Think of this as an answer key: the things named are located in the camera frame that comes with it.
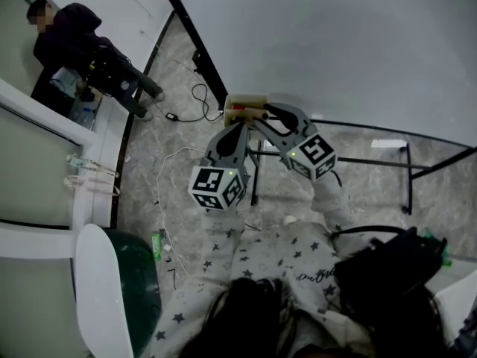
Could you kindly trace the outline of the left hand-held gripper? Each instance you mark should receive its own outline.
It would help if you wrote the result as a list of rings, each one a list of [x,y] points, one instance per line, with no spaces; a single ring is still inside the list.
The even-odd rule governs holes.
[[[188,187],[190,196],[199,207],[228,211],[243,199],[250,178],[244,165],[247,143],[248,127],[245,123],[226,127],[210,140],[206,157],[192,169]],[[211,161],[222,157],[229,161]]]

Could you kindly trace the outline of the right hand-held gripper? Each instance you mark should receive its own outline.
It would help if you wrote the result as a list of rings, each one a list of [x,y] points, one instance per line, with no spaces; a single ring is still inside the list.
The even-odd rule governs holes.
[[[288,133],[280,133],[263,119],[253,120],[257,131],[273,146],[286,152],[285,161],[289,169],[316,182],[335,168],[334,148],[320,135],[315,124],[310,124],[309,117],[300,108],[279,102],[264,104],[264,108],[287,130],[299,134],[288,150]]]

